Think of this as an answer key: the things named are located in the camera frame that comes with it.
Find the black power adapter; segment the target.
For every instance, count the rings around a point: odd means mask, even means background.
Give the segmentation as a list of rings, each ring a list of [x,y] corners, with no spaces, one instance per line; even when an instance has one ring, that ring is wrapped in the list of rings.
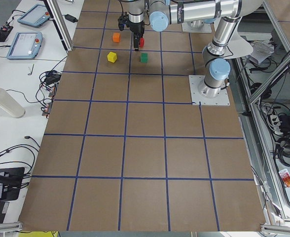
[[[72,15],[69,15],[69,14],[64,15],[64,17],[65,17],[66,20],[68,20],[68,21],[70,21],[72,23],[75,23],[75,22],[78,21],[78,19],[76,17],[74,17]]]

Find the red wooden block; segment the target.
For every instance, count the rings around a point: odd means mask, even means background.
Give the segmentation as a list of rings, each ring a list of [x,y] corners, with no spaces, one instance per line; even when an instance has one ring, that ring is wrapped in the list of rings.
[[[144,38],[140,38],[139,47],[144,47],[144,44],[145,44],[145,39]]]

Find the green wooden block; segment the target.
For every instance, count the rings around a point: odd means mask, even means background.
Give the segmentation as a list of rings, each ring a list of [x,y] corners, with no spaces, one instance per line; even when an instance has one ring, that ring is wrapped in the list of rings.
[[[147,53],[141,53],[140,62],[141,63],[148,63],[148,54]]]

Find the orange wooden block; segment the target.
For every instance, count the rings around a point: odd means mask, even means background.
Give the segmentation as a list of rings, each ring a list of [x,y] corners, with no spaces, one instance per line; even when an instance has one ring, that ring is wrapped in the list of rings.
[[[121,41],[121,34],[120,33],[113,33],[112,40],[113,40],[113,42],[119,43]]]

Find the near teach pendant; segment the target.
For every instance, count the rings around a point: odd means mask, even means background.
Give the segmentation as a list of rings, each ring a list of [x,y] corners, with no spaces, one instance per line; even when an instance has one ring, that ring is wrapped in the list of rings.
[[[41,32],[17,32],[6,58],[9,60],[34,59],[41,47]]]

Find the black monitor stand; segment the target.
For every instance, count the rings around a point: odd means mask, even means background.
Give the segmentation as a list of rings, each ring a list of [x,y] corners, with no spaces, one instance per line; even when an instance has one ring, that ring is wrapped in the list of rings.
[[[19,197],[25,169],[23,167],[0,169],[0,201],[13,201]]]

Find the red snack packet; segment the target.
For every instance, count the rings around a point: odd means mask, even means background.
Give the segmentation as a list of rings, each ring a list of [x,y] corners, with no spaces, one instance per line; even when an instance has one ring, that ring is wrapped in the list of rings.
[[[287,169],[279,171],[279,175],[287,188],[290,188],[290,173]]]

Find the teach pendant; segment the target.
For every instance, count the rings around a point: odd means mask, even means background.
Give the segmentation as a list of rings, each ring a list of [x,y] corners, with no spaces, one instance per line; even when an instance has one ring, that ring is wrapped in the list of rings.
[[[36,4],[26,13],[24,13],[17,22],[23,25],[39,28],[48,21],[50,14],[45,5]]]
[[[41,32],[17,32],[6,58],[9,60],[34,59],[41,47]]]

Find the yellow wooden block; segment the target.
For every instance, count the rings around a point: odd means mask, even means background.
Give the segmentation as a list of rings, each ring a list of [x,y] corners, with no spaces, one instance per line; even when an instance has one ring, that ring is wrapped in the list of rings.
[[[115,63],[117,61],[117,54],[115,52],[109,52],[107,59],[109,62]]]

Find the far teach pendant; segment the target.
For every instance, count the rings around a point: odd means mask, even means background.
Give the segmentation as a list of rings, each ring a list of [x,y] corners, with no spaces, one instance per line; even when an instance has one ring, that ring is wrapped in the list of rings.
[[[48,21],[50,14],[45,5],[36,4],[26,13],[24,13],[17,22],[23,25],[39,28]]]

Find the white power strip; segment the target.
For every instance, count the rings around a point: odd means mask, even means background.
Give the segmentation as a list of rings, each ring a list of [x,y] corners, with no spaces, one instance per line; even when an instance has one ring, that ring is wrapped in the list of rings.
[[[281,122],[280,122],[279,117],[277,115],[274,115],[274,114],[268,115],[268,122],[269,122],[269,126],[272,129],[272,131],[274,132],[274,134],[276,134],[278,136],[283,135],[283,132],[280,129]]]

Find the aluminium frame post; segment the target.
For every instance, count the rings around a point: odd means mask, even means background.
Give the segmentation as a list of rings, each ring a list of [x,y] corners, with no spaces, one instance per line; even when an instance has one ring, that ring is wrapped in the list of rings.
[[[58,6],[56,0],[43,0],[44,5],[50,15],[50,18],[53,20],[55,29],[57,30],[58,36],[61,40],[61,43],[64,47],[64,50],[70,52],[73,50],[73,42],[65,21],[63,19],[61,10]]]

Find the white plastic bottle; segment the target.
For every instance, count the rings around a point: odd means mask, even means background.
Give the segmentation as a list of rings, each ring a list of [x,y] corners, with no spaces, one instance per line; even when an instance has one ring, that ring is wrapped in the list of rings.
[[[11,96],[0,87],[0,108],[14,118],[21,118],[25,114],[25,109]]]

